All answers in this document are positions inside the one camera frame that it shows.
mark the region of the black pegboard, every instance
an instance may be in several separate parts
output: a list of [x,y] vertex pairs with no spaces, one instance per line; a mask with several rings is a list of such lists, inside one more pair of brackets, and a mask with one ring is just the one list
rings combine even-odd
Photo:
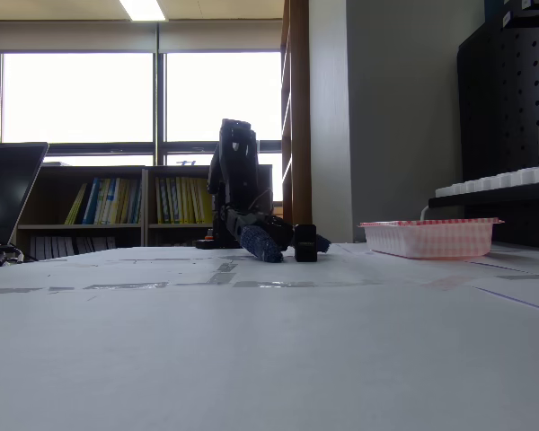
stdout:
[[[523,5],[505,4],[459,48],[465,181],[539,165],[539,11]],[[539,246],[539,202],[466,207],[465,216],[498,216],[507,223],[496,240]]]

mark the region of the wooden bookshelf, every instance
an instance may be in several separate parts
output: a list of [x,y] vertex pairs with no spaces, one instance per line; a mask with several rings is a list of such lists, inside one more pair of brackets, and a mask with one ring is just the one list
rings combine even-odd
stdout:
[[139,229],[142,224],[19,224],[22,231],[82,231],[88,229]]
[[150,229],[211,229],[211,223],[201,224],[150,224]]
[[311,224],[309,0],[285,0],[281,65],[283,217]]
[[[212,224],[158,224],[157,204],[155,198],[155,178],[166,177],[190,177],[204,178],[209,175],[209,166],[155,166],[145,169],[147,179],[145,182],[145,220],[146,225],[146,246],[174,246],[191,245],[196,240],[203,240],[211,229]],[[272,166],[260,165],[258,183],[260,190],[271,189]],[[271,206],[270,200],[265,203]]]
[[[31,237],[71,237],[75,252],[78,237],[114,237],[119,248],[191,245],[203,239],[212,224],[158,224],[155,201],[156,177],[206,179],[209,166],[47,166],[40,173],[16,226],[13,242],[31,254]],[[141,213],[138,224],[64,224],[82,184],[94,178],[127,178],[141,181]],[[260,165],[260,190],[271,189],[272,166]],[[270,211],[270,194],[261,200]]]
[[74,245],[77,237],[114,237],[117,247],[143,245],[143,214],[138,224],[64,224],[80,187],[84,183],[92,184],[94,178],[141,181],[143,168],[43,166],[16,226],[13,242],[26,253],[31,253],[31,237],[40,236],[70,237],[73,238]]

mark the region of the gray wall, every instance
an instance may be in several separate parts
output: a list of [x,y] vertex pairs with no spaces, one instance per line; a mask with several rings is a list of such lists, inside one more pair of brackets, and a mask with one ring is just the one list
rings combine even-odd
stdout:
[[312,199],[318,233],[352,242],[346,0],[309,0]]
[[461,179],[455,58],[483,21],[482,0],[347,0],[352,225],[419,219]]

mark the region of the window blind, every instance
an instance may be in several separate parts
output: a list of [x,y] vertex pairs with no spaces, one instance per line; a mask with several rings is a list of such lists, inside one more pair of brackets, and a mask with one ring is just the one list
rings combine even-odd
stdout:
[[155,52],[155,32],[146,22],[0,22],[0,54]]
[[278,50],[281,20],[160,23],[159,52]]

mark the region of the laptop screen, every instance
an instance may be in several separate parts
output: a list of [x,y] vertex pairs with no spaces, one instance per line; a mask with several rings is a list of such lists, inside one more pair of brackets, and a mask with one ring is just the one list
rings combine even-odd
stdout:
[[0,145],[0,244],[12,237],[47,150],[47,144]]

